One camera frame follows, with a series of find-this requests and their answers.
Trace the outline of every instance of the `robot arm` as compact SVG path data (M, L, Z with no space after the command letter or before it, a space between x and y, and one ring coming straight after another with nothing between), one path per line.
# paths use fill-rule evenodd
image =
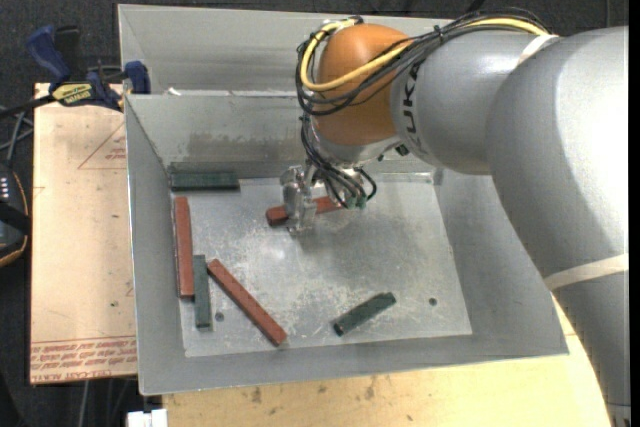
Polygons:
M318 181L364 208L376 186L363 167L394 148L491 175L612 415L630 421L628 29L559 38L520 14L474 14L410 38L349 18L300 46L296 78L308 160L283 176L289 228L312 226Z

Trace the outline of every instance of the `red stick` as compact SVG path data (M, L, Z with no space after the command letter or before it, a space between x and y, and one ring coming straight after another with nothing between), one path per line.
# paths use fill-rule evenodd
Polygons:
M193 246L191 242L191 215L186 196L177 196L173 201L173 220L176 238L176 270L178 295L193 297Z
M215 259L208 265L209 274L220 285L220 288L233 299L244 314L264 333L276 347L285 341L287 333L264 310L255 298L225 268L220 260Z

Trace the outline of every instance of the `black cable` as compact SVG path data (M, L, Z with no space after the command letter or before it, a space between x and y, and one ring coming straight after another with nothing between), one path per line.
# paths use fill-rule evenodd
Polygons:
M420 59L424 59L426 55L428 55L430 52L435 50L435 48L442 45L445 41L448 41L452 37L457 37L462 34L466 34L467 32L479 31L479 30L520 31L521 29L511 28L503 25L491 25L491 24L477 25L477 26L471 25L473 22L476 22L476 21L483 21L483 20L491 19L492 17L496 17L496 16L505 16L505 13L509 13L509 16L511 18L514 18L516 20L526 21L527 23L533 24L534 26L540 28L543 31L547 31L546 28L542 25L542 23L539 20L537 20L536 18L531 18L530 16L524 16L521 10L508 10L505 12L501 12L499 14L496 14L494 12L470 13L442 27L438 31L431 31L429 33L417 36L415 38L409 38L413 40L413 42L407 45L404 48L402 53L400 53L398 56L396 56L394 59L392 59L385 65L378 68L378 70L372 73L367 79L362 81L362 83L358 87L348 92L345 92L341 95L332 96L331 98L324 98L324 97L318 98L319 96L318 93L308 94L304 90L304 86L300 81L300 65L301 65L302 55L305 53L311 40L315 37L314 35L312 35L312 37L309 40L307 40L307 42L304 42L298 48L299 58L298 58L298 66L296 68L296 89L297 89L298 102L301 108L304 110L304 112L308 115L328 116L328 115L334 114L335 112L338 112L352 105L356 97L362 91L364 91L369 87L372 87L376 82L382 79L385 75L398 69L404 71L408 66L415 64ZM387 49L385 49L379 55L382 55L385 52L388 52L389 50L398 46L400 43L406 42L406 41L407 40L403 40L403 41L396 42L393 45L390 45L389 47L387 47ZM332 105L332 107L328 109L318 110L313 108L314 105Z
M371 176L364 169L358 168L357 171L362 176L364 176L367 179L367 181L369 182L369 184L371 185L371 192L367 196L367 201L369 201L376 195L376 192L378 192L378 186L377 186L375 180L373 178L371 178Z
M28 111L29 109L35 109L36 107L40 107L41 105L46 105L51 102L55 102L55 98L52 96L43 96L42 98L36 98L35 100L29 100L22 105L17 105L15 107L11 107L9 109L5 109L0 112L0 119L8 118L9 116L14 116L16 114L20 114L23 111Z

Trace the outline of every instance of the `wooden board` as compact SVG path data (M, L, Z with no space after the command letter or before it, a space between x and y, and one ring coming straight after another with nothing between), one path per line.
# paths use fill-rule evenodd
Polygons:
M34 116L29 381L135 374L124 116L59 104Z

